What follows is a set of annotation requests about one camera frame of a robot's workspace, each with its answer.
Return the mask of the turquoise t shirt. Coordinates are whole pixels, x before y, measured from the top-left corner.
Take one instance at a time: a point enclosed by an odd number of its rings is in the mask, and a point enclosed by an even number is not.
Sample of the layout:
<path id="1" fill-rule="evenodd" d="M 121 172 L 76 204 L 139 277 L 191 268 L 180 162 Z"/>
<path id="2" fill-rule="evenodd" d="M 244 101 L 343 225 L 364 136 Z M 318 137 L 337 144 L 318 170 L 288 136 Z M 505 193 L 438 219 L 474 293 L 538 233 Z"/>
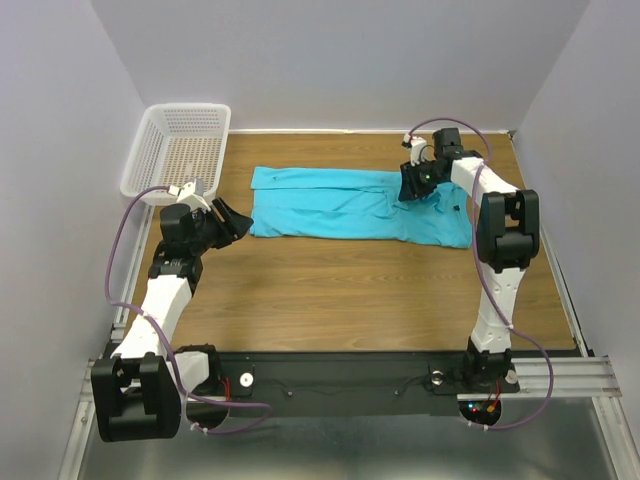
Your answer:
<path id="1" fill-rule="evenodd" d="M 437 186 L 425 198 L 402 202 L 398 173 L 259 166 L 250 187 L 254 193 L 251 234 L 255 237 L 471 246 L 467 194 L 452 183 Z"/>

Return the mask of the white plastic basket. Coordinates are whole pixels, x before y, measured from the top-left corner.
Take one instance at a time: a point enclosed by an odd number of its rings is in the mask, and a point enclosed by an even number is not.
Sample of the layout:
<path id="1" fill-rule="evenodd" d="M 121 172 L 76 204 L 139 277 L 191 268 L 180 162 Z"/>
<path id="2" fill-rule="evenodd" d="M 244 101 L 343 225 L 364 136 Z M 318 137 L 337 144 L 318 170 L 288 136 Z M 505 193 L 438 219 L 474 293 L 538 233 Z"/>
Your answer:
<path id="1" fill-rule="evenodd" d="M 120 192 L 133 198 L 155 186 L 191 180 L 216 196 L 230 130 L 231 109 L 215 103 L 164 103 L 146 109 L 136 132 Z"/>

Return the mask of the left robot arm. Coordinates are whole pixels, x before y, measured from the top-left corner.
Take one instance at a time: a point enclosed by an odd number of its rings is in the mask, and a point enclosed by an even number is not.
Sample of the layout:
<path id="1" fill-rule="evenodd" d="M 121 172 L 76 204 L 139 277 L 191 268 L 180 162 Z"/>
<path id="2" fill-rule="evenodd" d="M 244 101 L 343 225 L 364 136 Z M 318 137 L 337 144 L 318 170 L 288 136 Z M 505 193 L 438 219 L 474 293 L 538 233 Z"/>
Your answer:
<path id="1" fill-rule="evenodd" d="M 178 320 L 192 300 L 203 255 L 242 239 L 253 221 L 216 198 L 205 208 L 179 202 L 160 212 L 161 239 L 148 270 L 147 289 L 136 317 L 113 353 L 97 360 L 91 384 L 100 437 L 121 442 L 173 437 L 184 401 L 184 364 L 192 386 L 209 376 L 211 350 L 170 348 Z"/>

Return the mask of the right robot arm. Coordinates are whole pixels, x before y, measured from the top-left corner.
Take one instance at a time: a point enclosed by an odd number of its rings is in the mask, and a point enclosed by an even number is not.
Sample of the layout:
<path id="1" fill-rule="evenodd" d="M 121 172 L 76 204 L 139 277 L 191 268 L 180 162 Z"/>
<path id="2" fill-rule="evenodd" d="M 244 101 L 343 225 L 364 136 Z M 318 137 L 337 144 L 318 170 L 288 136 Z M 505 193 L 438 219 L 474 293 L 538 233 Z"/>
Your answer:
<path id="1" fill-rule="evenodd" d="M 473 201 L 472 245 L 482 293 L 459 378 L 468 387 L 489 386 L 511 368 L 516 297 L 540 249 L 539 196 L 503 180 L 480 153 L 466 150 L 458 129 L 440 129 L 432 140 L 434 157 L 427 159 L 428 142 L 411 132 L 404 135 L 402 146 L 410 157 L 400 166 L 399 199 L 422 199 L 451 182 Z"/>

